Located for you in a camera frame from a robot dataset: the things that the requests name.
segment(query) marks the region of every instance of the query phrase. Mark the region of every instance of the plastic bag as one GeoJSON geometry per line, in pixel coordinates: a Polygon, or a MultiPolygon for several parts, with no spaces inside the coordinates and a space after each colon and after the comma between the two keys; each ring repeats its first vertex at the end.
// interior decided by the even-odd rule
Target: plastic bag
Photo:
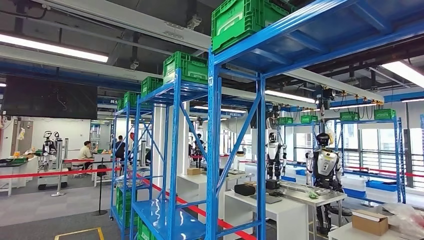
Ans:
{"type": "Polygon", "coordinates": [[[398,227],[403,238],[408,240],[424,239],[424,213],[422,211],[402,203],[386,203],[382,208],[393,214],[388,217],[388,223],[398,227]]]}

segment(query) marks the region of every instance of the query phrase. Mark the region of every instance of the blue steel upright post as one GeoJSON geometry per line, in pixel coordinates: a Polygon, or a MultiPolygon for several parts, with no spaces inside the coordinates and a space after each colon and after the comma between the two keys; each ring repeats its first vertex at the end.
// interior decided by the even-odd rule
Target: blue steel upright post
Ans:
{"type": "Polygon", "coordinates": [[[214,65],[214,55],[209,50],[207,88],[207,183],[206,183],[206,231],[205,240],[217,239],[218,199],[217,185],[219,178],[219,146],[221,124],[221,79],[218,67],[214,65]]]}

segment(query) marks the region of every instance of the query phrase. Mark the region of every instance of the white humanoid robot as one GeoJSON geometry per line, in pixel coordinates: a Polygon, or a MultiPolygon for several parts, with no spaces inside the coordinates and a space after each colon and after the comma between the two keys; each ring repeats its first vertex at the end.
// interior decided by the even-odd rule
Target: white humanoid robot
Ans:
{"type": "MultiPolygon", "coordinates": [[[[319,150],[313,152],[313,157],[310,158],[309,153],[306,153],[306,184],[312,185],[312,177],[315,178],[313,185],[315,187],[329,189],[331,191],[343,192],[342,189],[342,161],[341,152],[334,152],[327,149],[327,146],[333,142],[330,135],[320,133],[316,136],[316,141],[319,145],[319,150]]],[[[318,230],[321,234],[328,234],[332,226],[330,204],[324,205],[324,216],[326,226],[324,226],[322,208],[316,208],[318,218],[318,230]]]]}
{"type": "Polygon", "coordinates": [[[286,148],[287,146],[285,144],[280,144],[276,141],[276,135],[275,133],[271,132],[268,136],[269,142],[266,145],[266,167],[267,167],[267,175],[268,179],[275,179],[279,180],[281,173],[286,172],[286,164],[287,164],[287,153],[286,148]],[[282,170],[281,170],[281,162],[280,162],[280,150],[282,148],[283,154],[282,154],[282,170]]]}

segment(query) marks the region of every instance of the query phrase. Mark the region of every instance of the fluorescent light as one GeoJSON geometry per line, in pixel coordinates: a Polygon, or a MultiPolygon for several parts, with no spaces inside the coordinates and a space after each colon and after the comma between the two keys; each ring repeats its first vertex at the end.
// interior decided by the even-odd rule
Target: fluorescent light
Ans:
{"type": "Polygon", "coordinates": [[[402,100],[402,103],[420,102],[420,101],[424,101],[424,98],[406,99],[406,100],[402,100]]]}
{"type": "Polygon", "coordinates": [[[349,109],[349,108],[356,108],[356,107],[369,107],[369,106],[375,106],[375,105],[377,105],[377,103],[358,104],[358,105],[347,105],[347,106],[332,106],[329,109],[330,110],[349,109]]]}
{"type": "MultiPolygon", "coordinates": [[[[221,118],[221,121],[225,121],[225,120],[227,120],[226,118],[221,118]]],[[[208,120],[204,120],[203,122],[205,123],[205,122],[207,122],[208,120]]]]}
{"type": "Polygon", "coordinates": [[[265,94],[273,95],[273,96],[277,96],[277,97],[282,97],[282,98],[285,98],[285,99],[294,99],[294,100],[307,102],[307,103],[311,103],[311,104],[316,104],[318,102],[318,101],[316,101],[315,99],[312,99],[312,98],[291,95],[291,94],[282,93],[282,92],[279,92],[279,91],[266,90],[265,94]]]}
{"type": "MultiPolygon", "coordinates": [[[[207,106],[195,106],[194,107],[195,109],[204,109],[204,110],[208,110],[208,107],[207,106]]],[[[224,111],[224,112],[230,112],[230,113],[239,113],[239,114],[244,114],[244,113],[246,113],[247,111],[245,111],[245,110],[234,110],[234,109],[228,109],[228,108],[221,108],[221,111],[224,111]]]]}
{"type": "Polygon", "coordinates": [[[395,61],[381,65],[383,68],[401,76],[404,79],[424,88],[424,75],[410,68],[406,64],[395,61]]]}
{"type": "Polygon", "coordinates": [[[108,61],[107,56],[102,56],[102,55],[98,55],[94,53],[79,51],[79,50],[75,50],[71,48],[66,48],[66,47],[61,47],[61,46],[56,46],[56,45],[51,45],[46,43],[41,43],[37,41],[26,40],[26,39],[22,39],[18,37],[7,36],[3,34],[0,34],[0,42],[19,45],[19,46],[23,46],[27,48],[32,48],[32,49],[44,50],[44,51],[57,53],[57,54],[73,56],[73,57],[82,58],[82,59],[93,60],[93,61],[102,62],[102,63],[106,63],[108,61]]]}
{"type": "Polygon", "coordinates": [[[302,111],[302,113],[309,113],[309,112],[312,112],[312,110],[303,110],[302,111]]]}

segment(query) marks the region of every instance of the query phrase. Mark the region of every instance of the box on table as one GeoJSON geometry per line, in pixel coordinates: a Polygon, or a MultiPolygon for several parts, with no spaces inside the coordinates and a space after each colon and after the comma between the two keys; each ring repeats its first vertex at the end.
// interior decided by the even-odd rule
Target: box on table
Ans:
{"type": "Polygon", "coordinates": [[[383,236],[389,230],[387,216],[365,210],[352,211],[352,226],[355,229],[383,236]]]}
{"type": "Polygon", "coordinates": [[[199,175],[202,173],[202,170],[197,167],[189,167],[187,168],[187,175],[199,175]]]}

